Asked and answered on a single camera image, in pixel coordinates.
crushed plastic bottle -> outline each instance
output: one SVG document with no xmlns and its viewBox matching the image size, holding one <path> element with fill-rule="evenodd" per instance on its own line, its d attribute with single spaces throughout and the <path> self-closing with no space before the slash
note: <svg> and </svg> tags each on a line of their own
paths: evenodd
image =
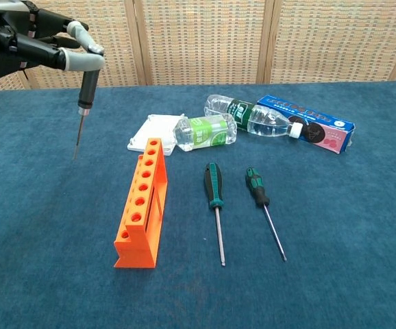
<svg viewBox="0 0 396 329">
<path fill-rule="evenodd" d="M 282 113 L 272 108 L 221 95 L 211 95 L 207 98 L 204 113 L 207 117 L 229 113 L 238 129 L 260 136 L 289 135 L 299 138 L 303 128 L 302 123 L 290 122 Z"/>
<path fill-rule="evenodd" d="M 236 141 L 236 133 L 236 122 L 228 113 L 211 117 L 184 118 L 178 121 L 173 130 L 175 144 L 183 151 L 232 144 Z"/>
</svg>

screwdriver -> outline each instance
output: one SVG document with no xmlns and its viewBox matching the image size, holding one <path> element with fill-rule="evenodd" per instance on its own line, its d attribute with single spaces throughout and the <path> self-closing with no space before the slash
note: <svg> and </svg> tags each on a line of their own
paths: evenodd
<svg viewBox="0 0 396 329">
<path fill-rule="evenodd" d="M 282 245 L 280 244 L 279 236 L 277 235 L 277 232 L 275 231 L 273 221 L 271 220 L 271 216 L 269 215 L 268 208 L 267 206 L 269 205 L 269 198 L 265 195 L 265 188 L 262 182 L 262 177 L 259 175 L 258 171 L 254 168 L 248 168 L 247 169 L 247 175 L 245 175 L 245 182 L 247 183 L 247 186 L 253 195 L 254 200 L 256 201 L 256 204 L 259 207 L 264 207 L 265 213 L 267 214 L 267 218 L 269 220 L 269 223 L 271 225 L 271 228 L 274 233 L 275 240 L 277 241 L 277 244 L 279 245 L 280 249 L 280 254 L 282 255 L 283 260 L 286 262 L 286 256 L 285 252 L 283 251 Z"/>
<path fill-rule="evenodd" d="M 223 235 L 221 232 L 221 220 L 219 219 L 219 209 L 224 205 L 222 197 L 223 176 L 218 165 L 214 162 L 206 165 L 204 172 L 204 184 L 206 185 L 207 196 L 209 198 L 209 208 L 214 209 L 216 216 L 216 229 L 218 232 L 219 254 L 221 256 L 221 265 L 225 266 Z"/>
</svg>

blue carpet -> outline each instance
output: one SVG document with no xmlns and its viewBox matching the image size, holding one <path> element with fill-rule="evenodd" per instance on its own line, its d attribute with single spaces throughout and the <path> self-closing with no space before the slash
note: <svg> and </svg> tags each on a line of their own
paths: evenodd
<svg viewBox="0 0 396 329">
<path fill-rule="evenodd" d="M 396 82 L 99 88 L 72 161 L 78 90 L 0 92 L 0 328 L 396 328 Z M 166 157 L 157 268 L 114 269 L 148 114 L 203 115 L 209 94 L 271 93 L 356 124 L 337 155 L 244 132 Z M 224 178 L 226 268 L 203 190 Z M 264 178 L 283 263 L 245 187 Z"/>
</svg>

bottle label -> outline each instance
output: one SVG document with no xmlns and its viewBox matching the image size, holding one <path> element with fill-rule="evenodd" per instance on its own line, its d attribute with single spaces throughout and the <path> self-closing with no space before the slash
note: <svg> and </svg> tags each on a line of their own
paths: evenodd
<svg viewBox="0 0 396 329">
<path fill-rule="evenodd" d="M 250 118 L 253 107 L 254 104 L 252 103 L 233 99 L 228 106 L 227 113 L 230 113 L 234 117 L 238 129 L 247 130 L 248 119 Z"/>
<path fill-rule="evenodd" d="M 224 145 L 227 138 L 227 123 L 221 115 L 189 119 L 193 130 L 194 149 Z"/>
</svg>

orange test tube rack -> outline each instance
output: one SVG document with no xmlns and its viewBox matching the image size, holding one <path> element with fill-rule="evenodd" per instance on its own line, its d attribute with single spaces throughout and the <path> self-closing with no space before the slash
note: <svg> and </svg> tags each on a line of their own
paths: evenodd
<svg viewBox="0 0 396 329">
<path fill-rule="evenodd" d="M 155 268 L 163 222 L 167 174 L 162 141 L 150 138 L 138 156 L 114 247 L 114 267 Z"/>
</svg>

